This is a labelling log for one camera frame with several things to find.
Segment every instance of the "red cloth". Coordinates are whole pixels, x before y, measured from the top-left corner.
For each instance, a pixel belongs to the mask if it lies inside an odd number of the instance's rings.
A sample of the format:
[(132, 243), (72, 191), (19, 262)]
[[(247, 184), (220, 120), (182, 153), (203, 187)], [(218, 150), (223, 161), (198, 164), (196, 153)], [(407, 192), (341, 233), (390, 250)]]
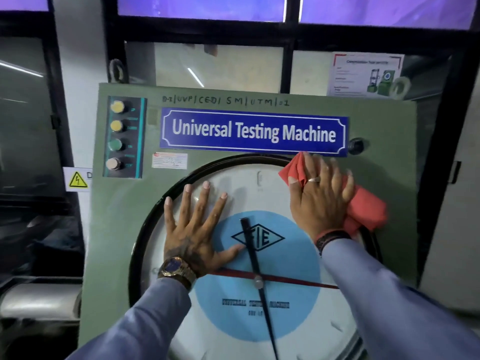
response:
[[(307, 183), (304, 166), (303, 152), (299, 152), (278, 175), (287, 185), (289, 177), (293, 177), (303, 187)], [(350, 235), (353, 235), (362, 225), (373, 231), (387, 222), (387, 204), (365, 188), (356, 185), (355, 195), (348, 205), (346, 215), (343, 228)]]

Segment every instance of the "hand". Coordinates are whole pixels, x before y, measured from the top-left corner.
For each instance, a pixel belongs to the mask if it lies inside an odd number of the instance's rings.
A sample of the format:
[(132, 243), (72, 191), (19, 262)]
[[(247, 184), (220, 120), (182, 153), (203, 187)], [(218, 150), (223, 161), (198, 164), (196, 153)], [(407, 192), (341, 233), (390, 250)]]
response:
[(307, 182), (302, 190), (295, 178), (288, 177), (290, 188), (290, 210), (298, 227), (312, 241), (327, 230), (342, 230), (347, 206), (354, 196), (354, 181), (351, 171), (345, 188), (337, 161), (332, 158), (331, 166), (319, 155), (304, 152), (307, 179), (320, 177), (320, 183)]
[(177, 224), (175, 224), (173, 217), (172, 199), (170, 197), (165, 199), (164, 206), (166, 226), (164, 260), (179, 256), (188, 263), (198, 278), (231, 262), (236, 258), (239, 251), (245, 247), (242, 244), (237, 244), (225, 251), (214, 251), (211, 235), (227, 202), (227, 193), (221, 194), (207, 220), (203, 223), (202, 218), (208, 203), (209, 193), (210, 183), (205, 181), (200, 192), (200, 198), (190, 218), (192, 185), (185, 185)]

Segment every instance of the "red dial pointer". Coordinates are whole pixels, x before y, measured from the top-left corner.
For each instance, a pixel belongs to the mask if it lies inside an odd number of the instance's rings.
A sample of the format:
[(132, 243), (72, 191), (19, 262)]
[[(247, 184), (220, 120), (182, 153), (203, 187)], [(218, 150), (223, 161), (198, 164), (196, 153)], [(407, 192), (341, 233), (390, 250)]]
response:
[[(244, 279), (255, 278), (255, 274), (253, 272), (244, 272), (243, 270), (235, 270), (235, 269), (228, 269), (228, 268), (220, 268), (217, 271), (213, 272), (212, 274), (214, 276), (223, 276), (223, 277), (232, 277), (232, 278), (244, 278)], [(263, 280), (268, 280), (270, 282), (298, 284), (301, 286), (309, 286), (309, 287), (331, 288), (334, 290), (339, 289), (339, 287), (337, 287), (336, 285), (308, 282), (306, 280), (285, 278), (284, 276), (277, 276), (277, 275), (262, 274), (261, 278)]]

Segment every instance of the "black window frame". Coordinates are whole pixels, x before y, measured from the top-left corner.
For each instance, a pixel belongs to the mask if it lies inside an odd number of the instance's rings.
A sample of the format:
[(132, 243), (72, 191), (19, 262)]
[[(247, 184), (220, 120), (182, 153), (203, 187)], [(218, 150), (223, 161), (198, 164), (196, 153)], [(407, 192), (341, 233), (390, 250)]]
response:
[[(52, 129), (57, 136), (60, 163), (62, 167), (73, 167), (74, 159), (53, 4), (52, 0), (47, 1), (48, 11), (0, 11), (0, 37), (26, 37), (41, 40), (46, 67), (45, 77), (52, 108), (50, 118)], [(66, 192), (63, 197), (0, 194), (0, 208), (35, 212), (39, 215), (74, 215), (80, 218), (78, 196), (72, 192)]]
[(284, 94), (290, 93), (295, 50), (399, 53), (432, 57), (434, 63), (451, 56), (417, 195), (419, 283), (479, 67), (480, 1), (470, 30), (304, 24), (298, 22), (300, 2), (287, 0), (285, 22), (254, 22), (121, 16), (117, 0), (103, 0), (107, 56), (128, 70), (125, 42), (281, 47)]

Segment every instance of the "black knob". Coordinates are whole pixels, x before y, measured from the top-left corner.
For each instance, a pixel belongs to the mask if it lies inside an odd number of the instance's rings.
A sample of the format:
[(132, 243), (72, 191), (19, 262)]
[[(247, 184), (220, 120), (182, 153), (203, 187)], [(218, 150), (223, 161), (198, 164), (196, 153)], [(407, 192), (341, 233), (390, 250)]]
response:
[(356, 156), (365, 150), (365, 144), (362, 138), (353, 138), (348, 142), (348, 152)]

